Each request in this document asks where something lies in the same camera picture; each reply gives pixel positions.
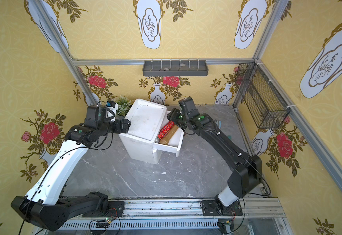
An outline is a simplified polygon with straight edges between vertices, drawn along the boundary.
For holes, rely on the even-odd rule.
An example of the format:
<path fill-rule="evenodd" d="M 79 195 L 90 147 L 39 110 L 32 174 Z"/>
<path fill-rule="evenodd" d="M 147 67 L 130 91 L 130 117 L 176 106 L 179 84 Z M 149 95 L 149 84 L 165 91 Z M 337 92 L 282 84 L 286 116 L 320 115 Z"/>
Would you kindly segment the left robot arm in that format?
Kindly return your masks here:
<path fill-rule="evenodd" d="M 22 218 L 42 229 L 56 231 L 78 215 L 106 215 L 109 210 L 107 195 L 92 192 L 86 196 L 62 197 L 61 193 L 72 171 L 85 153 L 100 151 L 93 147 L 100 137 L 126 134 L 131 121 L 117 119 L 119 106 L 113 101 L 87 107 L 83 123 L 73 126 L 48 169 L 25 196 L 16 196 L 11 208 Z"/>

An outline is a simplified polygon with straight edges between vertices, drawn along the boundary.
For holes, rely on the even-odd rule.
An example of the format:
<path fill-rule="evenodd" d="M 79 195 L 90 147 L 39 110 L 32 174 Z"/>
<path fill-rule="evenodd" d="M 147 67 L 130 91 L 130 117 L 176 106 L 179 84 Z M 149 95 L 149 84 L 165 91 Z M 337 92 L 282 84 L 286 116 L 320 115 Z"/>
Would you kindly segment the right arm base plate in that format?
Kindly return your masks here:
<path fill-rule="evenodd" d="M 226 207 L 216 200 L 202 200 L 200 203 L 203 216 L 242 216 L 242 206 L 239 201 Z"/>

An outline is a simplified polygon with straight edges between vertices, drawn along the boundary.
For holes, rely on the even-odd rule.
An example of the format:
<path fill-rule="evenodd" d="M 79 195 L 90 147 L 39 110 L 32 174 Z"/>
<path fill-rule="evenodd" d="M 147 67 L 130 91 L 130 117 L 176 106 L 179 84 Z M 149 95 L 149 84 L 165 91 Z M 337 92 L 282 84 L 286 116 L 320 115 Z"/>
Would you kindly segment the white top drawer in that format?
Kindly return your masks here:
<path fill-rule="evenodd" d="M 169 152 L 174 153 L 176 157 L 179 156 L 181 145 L 183 141 L 183 135 L 184 132 L 179 128 L 178 131 L 174 134 L 174 136 L 171 138 L 168 145 L 162 145 L 159 144 L 159 141 L 157 140 L 157 136 L 163 126 L 166 125 L 168 122 L 167 114 L 170 113 L 170 111 L 162 111 L 160 115 L 157 115 L 154 118 L 154 121 L 152 122 L 154 127 L 152 128 L 152 144 L 151 144 L 151 156 L 153 158 L 154 162 L 159 162 L 159 159 L 161 157 L 161 154 L 163 152 Z"/>

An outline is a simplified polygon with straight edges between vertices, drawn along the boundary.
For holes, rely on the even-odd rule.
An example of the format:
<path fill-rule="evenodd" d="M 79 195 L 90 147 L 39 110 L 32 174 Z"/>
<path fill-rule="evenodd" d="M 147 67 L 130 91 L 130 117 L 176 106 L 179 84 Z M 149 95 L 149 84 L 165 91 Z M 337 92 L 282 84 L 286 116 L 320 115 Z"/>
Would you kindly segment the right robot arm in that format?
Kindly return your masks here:
<path fill-rule="evenodd" d="M 182 130 L 189 129 L 204 139 L 232 170 L 227 186 L 215 197 L 220 209 L 226 209 L 260 184 L 262 160 L 234 144 L 208 114 L 199 112 L 191 97 L 180 100 L 179 107 L 172 109 L 167 119 Z"/>

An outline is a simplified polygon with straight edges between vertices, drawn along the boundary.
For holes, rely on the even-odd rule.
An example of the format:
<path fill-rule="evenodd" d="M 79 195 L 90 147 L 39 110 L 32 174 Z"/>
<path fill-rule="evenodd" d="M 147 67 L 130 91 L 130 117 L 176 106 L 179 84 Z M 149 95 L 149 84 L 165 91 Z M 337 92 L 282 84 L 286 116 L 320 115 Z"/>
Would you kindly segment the white three-drawer cabinet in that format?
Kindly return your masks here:
<path fill-rule="evenodd" d="M 125 118 L 131 121 L 129 131 L 119 137 L 131 159 L 157 164 L 161 151 L 155 147 L 167 108 L 143 99 L 135 100 Z"/>

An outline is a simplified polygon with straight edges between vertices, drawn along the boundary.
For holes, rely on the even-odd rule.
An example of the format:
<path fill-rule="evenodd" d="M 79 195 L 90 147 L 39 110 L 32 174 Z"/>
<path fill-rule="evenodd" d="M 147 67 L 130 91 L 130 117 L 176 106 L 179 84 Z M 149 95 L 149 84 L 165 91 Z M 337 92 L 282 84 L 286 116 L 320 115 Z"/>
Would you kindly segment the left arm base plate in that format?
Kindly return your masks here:
<path fill-rule="evenodd" d="M 124 211 L 124 201 L 107 201 L 99 206 L 97 211 L 84 213 L 83 217 L 121 217 Z"/>

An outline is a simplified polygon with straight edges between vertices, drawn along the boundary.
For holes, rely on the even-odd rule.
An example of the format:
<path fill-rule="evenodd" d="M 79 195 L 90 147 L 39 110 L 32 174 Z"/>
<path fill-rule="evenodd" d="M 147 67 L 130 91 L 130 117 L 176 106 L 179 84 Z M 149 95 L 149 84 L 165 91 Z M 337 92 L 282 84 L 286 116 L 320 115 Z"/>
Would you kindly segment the red glitter microphone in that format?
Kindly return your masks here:
<path fill-rule="evenodd" d="M 168 121 L 165 126 L 163 126 L 157 136 L 157 140 L 161 140 L 174 126 L 173 121 Z"/>

